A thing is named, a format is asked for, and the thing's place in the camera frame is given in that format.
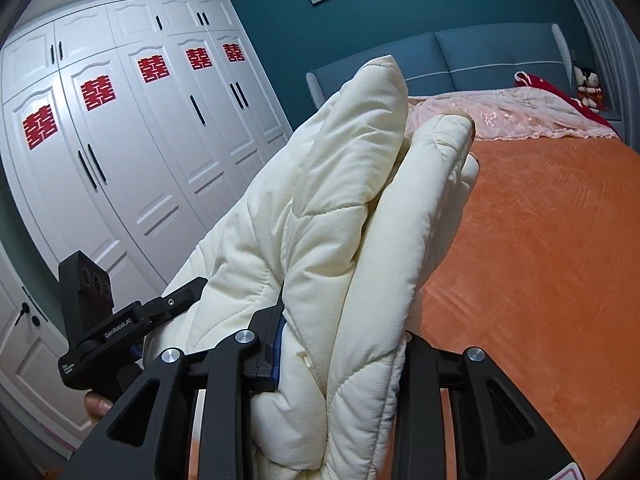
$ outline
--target white door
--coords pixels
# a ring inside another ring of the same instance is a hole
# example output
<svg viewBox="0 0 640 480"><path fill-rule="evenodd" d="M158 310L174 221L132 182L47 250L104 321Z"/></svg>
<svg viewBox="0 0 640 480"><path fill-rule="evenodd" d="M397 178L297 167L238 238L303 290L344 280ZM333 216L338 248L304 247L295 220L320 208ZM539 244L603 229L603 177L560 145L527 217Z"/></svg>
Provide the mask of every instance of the white door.
<svg viewBox="0 0 640 480"><path fill-rule="evenodd" d="M215 122L231 160L244 177L246 188L271 158L266 140L254 134L242 118L241 106L234 97L224 68L214 54L215 47L210 36L206 32L185 34L174 38L174 41L180 51L180 60L204 97L203 108Z"/></svg>
<svg viewBox="0 0 640 480"><path fill-rule="evenodd" d="M193 81L191 65L171 41L164 46L134 43L118 52L162 157L198 217L212 228L240 198L246 182Z"/></svg>
<svg viewBox="0 0 640 480"><path fill-rule="evenodd" d="M284 127L267 98L258 73L249 58L242 35L237 30L211 32L217 53L231 78L234 96L248 123L255 123L268 142L284 134Z"/></svg>
<svg viewBox="0 0 640 480"><path fill-rule="evenodd" d="M90 7L54 23L60 68L116 46L105 6Z"/></svg>
<svg viewBox="0 0 640 480"><path fill-rule="evenodd" d="M206 30L202 14L196 9L194 0L155 0L166 20L167 34L184 34Z"/></svg>
<svg viewBox="0 0 640 480"><path fill-rule="evenodd" d="M229 11L229 0L195 0L207 30L231 30L238 28Z"/></svg>
<svg viewBox="0 0 640 480"><path fill-rule="evenodd" d="M32 237L46 240L40 252L57 262L78 250L87 254L110 274L116 306L161 294L166 282L127 233L81 151L60 76L5 104L4 125L10 153L3 162L15 171L12 193ZM57 265L51 270L57 275Z"/></svg>
<svg viewBox="0 0 640 480"><path fill-rule="evenodd" d="M23 316L21 305L11 302L2 286L0 303L0 370L45 416L76 439L84 439L91 430L82 403L85 392L67 388L58 372L65 341L56 337L50 322L27 298L23 304L30 312Z"/></svg>
<svg viewBox="0 0 640 480"><path fill-rule="evenodd" d="M107 4L106 9L117 46L166 36L168 23L158 0L123 0Z"/></svg>
<svg viewBox="0 0 640 480"><path fill-rule="evenodd" d="M117 51L60 74L99 185L160 276L172 280L206 231L149 133Z"/></svg>
<svg viewBox="0 0 640 480"><path fill-rule="evenodd" d="M2 102L58 70L53 23L6 45L2 56Z"/></svg>

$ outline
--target headboard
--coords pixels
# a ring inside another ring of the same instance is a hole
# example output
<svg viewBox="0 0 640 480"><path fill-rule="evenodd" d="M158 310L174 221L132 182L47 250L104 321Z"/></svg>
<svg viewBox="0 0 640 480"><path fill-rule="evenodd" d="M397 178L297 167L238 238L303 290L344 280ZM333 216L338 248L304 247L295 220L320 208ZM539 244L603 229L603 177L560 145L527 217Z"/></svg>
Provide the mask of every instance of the headboard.
<svg viewBox="0 0 640 480"><path fill-rule="evenodd" d="M367 61L394 56L409 95L512 88L518 70L548 80L575 96L569 47L556 23L493 23L426 32L380 45L308 72L316 108Z"/></svg>

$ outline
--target white sticker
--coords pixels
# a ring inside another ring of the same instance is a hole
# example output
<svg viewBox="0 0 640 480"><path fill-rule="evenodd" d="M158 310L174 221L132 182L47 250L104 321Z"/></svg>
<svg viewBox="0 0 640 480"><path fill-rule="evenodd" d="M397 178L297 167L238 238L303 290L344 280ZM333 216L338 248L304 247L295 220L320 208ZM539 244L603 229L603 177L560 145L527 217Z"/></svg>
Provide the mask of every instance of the white sticker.
<svg viewBox="0 0 640 480"><path fill-rule="evenodd" d="M582 473L580 473L580 469L577 464L571 463L557 475L551 477L549 480L584 480Z"/></svg>

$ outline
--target plush doll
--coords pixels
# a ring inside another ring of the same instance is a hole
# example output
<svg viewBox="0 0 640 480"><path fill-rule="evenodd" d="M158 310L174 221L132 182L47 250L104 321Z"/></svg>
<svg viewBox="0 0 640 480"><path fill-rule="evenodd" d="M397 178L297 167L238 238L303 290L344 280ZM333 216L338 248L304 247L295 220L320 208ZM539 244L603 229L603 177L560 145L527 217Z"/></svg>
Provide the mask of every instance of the plush doll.
<svg viewBox="0 0 640 480"><path fill-rule="evenodd" d="M574 66L575 80L578 85L578 99L593 110L604 110L604 95L600 88L600 78L590 68Z"/></svg>

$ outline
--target silver bolt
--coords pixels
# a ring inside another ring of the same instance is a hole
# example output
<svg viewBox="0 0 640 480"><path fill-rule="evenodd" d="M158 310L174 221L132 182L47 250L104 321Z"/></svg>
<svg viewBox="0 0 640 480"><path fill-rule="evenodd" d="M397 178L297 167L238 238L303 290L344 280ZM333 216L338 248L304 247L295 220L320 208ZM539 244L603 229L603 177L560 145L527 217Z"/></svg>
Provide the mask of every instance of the silver bolt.
<svg viewBox="0 0 640 480"><path fill-rule="evenodd" d="M180 351L177 348L168 348L162 352L162 361L165 363L173 363L180 357Z"/></svg>
<svg viewBox="0 0 640 480"><path fill-rule="evenodd" d="M239 343L250 343L255 338L255 334L251 330L241 330L236 334L236 341Z"/></svg>
<svg viewBox="0 0 640 480"><path fill-rule="evenodd" d="M469 359L476 362L484 361L484 358L486 357L484 350L475 346L467 350L466 355L469 357Z"/></svg>

